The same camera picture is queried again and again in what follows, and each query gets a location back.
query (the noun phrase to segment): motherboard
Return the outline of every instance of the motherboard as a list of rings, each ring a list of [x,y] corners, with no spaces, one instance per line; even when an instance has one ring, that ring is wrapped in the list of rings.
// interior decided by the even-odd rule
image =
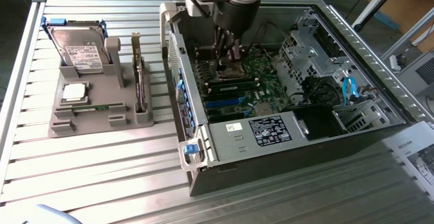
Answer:
[[[211,123],[282,111],[288,98],[264,49],[251,48],[240,61],[223,68],[210,50],[196,49],[195,53],[192,70]]]

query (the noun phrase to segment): aluminum table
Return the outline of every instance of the aluminum table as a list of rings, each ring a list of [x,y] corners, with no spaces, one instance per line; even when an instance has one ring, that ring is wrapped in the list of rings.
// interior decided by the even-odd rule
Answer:
[[[45,204],[83,223],[431,223],[433,204],[376,143],[356,155],[214,193],[188,197],[159,48],[159,4],[176,0],[33,0],[0,114],[0,222]],[[59,55],[41,16],[104,19],[132,58],[141,33],[151,64],[156,124],[48,138]]]

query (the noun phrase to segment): hard drive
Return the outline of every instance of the hard drive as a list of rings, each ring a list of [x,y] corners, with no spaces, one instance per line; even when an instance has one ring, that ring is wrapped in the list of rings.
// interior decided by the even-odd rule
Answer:
[[[75,66],[81,74],[103,72],[103,65],[111,64],[104,48],[104,21],[67,21],[53,18],[47,22],[43,18],[41,27],[55,43],[63,66]]]

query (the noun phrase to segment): warning label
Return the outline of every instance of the warning label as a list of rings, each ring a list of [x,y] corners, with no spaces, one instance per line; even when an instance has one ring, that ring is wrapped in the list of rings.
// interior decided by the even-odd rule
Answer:
[[[248,121],[259,146],[292,140],[280,116]]]
[[[65,48],[76,69],[103,68],[96,46],[67,46]]]

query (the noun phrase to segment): barcode sticker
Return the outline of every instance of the barcode sticker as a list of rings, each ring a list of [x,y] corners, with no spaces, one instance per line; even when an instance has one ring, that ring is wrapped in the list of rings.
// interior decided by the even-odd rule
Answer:
[[[65,46],[75,68],[100,69],[103,63],[96,46]]]

